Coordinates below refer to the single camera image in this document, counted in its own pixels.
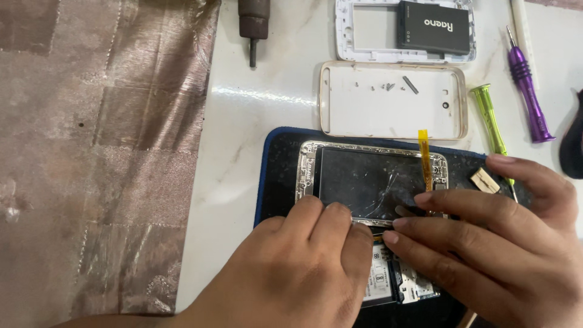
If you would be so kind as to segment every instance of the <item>yellow flex cable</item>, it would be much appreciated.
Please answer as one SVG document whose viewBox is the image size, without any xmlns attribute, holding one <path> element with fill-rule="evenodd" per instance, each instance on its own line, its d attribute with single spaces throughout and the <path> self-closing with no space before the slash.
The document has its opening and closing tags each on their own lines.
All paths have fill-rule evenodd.
<svg viewBox="0 0 583 328">
<path fill-rule="evenodd" d="M 425 191 L 433 190 L 433 177 L 431 176 L 431 161 L 429 160 L 429 137 L 427 130 L 419 130 L 419 149 L 421 150 L 421 163 L 423 165 L 423 179 Z"/>
</svg>

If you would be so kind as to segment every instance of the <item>black mat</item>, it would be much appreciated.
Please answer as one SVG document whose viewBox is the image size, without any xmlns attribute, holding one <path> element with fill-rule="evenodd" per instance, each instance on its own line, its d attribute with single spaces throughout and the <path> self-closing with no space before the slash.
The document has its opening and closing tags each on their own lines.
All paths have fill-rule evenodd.
<svg viewBox="0 0 583 328">
<path fill-rule="evenodd" d="M 407 150 L 419 150 L 417 143 L 385 139 L 334 138 L 320 131 L 281 127 L 273 130 L 265 140 L 261 165 L 255 225 L 274 216 L 287 216 L 294 205 L 297 160 L 300 145 L 309 140 L 341 142 L 344 144 L 380 146 Z M 508 186 L 500 176 L 492 175 L 485 164 L 485 155 L 456 149 L 430 147 L 444 155 L 449 166 L 449 187 L 477 189 L 469 178 L 484 168 L 501 186 L 501 193 L 510 195 Z M 516 192 L 521 204 L 528 207 L 529 194 L 517 182 Z M 435 299 L 398 305 L 395 303 L 365 308 L 360 311 L 355 327 L 455 327 L 465 312 L 462 304 L 443 292 Z"/>
</svg>

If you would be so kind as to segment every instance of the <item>small wooden block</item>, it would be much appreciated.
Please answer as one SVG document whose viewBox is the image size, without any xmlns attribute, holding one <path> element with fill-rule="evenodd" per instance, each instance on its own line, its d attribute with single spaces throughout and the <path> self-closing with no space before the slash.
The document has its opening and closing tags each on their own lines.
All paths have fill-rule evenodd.
<svg viewBox="0 0 583 328">
<path fill-rule="evenodd" d="M 484 169 L 480 168 L 471 178 L 476 187 L 489 194 L 496 194 L 500 186 L 492 179 Z"/>
</svg>

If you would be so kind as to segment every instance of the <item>fingernail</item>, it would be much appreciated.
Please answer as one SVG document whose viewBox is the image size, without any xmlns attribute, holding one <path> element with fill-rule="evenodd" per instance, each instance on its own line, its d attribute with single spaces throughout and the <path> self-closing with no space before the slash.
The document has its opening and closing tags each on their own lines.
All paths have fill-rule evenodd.
<svg viewBox="0 0 583 328">
<path fill-rule="evenodd" d="M 400 228 L 407 224 L 407 218 L 400 218 L 393 221 L 393 228 Z"/>
<path fill-rule="evenodd" d="M 493 160 L 496 163 L 500 164 L 510 164 L 516 162 L 517 160 L 517 158 L 515 157 L 504 156 L 500 155 L 499 153 L 491 153 L 488 157 L 490 158 L 490 160 Z"/>
<path fill-rule="evenodd" d="M 415 203 L 426 203 L 429 199 L 431 199 L 431 192 L 419 194 L 415 196 Z"/>
<path fill-rule="evenodd" d="M 395 232 L 387 230 L 382 233 L 382 239 L 385 243 L 396 244 L 399 241 L 399 236 Z"/>
</svg>

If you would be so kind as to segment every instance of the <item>purple screwdriver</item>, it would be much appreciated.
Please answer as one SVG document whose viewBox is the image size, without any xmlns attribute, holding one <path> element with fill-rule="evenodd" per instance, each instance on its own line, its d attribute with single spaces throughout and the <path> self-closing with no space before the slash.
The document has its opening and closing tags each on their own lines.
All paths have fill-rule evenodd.
<svg viewBox="0 0 583 328">
<path fill-rule="evenodd" d="M 540 109 L 539 101 L 536 99 L 535 87 L 532 84 L 532 74 L 528 67 L 528 62 L 520 48 L 514 42 L 510 28 L 506 26 L 506 29 L 508 30 L 510 44 L 512 45 L 512 49 L 508 53 L 510 72 L 512 73 L 514 82 L 518 84 L 526 100 L 529 122 L 531 124 L 532 143 L 539 144 L 541 142 L 553 141 L 556 138 L 550 134 L 545 115 Z"/>
</svg>

